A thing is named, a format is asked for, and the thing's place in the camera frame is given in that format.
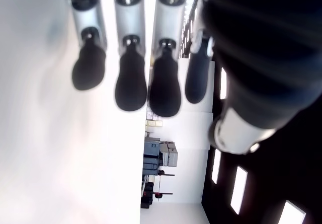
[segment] ceiling light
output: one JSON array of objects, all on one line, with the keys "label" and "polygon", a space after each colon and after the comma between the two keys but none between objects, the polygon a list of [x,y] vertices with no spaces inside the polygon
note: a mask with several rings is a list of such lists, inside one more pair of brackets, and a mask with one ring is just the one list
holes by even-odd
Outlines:
[{"label": "ceiling light", "polygon": [[213,168],[212,168],[212,176],[211,176],[211,179],[213,180],[213,182],[215,184],[217,184],[217,180],[218,180],[220,159],[221,159],[221,151],[216,149],[216,151],[215,151],[215,159],[214,159]]},{"label": "ceiling light", "polygon": [[230,206],[232,209],[239,214],[240,207],[242,205],[245,185],[247,179],[247,171],[243,170],[240,166],[237,167],[235,186],[231,197]]},{"label": "ceiling light", "polygon": [[227,95],[227,74],[223,68],[221,68],[220,79],[220,99],[225,99]]},{"label": "ceiling light", "polygon": [[278,224],[302,224],[306,213],[289,201],[286,201]]},{"label": "ceiling light", "polygon": [[256,144],[254,144],[253,146],[251,146],[250,148],[250,152],[253,153],[255,152],[256,150],[258,150],[260,147],[260,144],[257,142]]}]

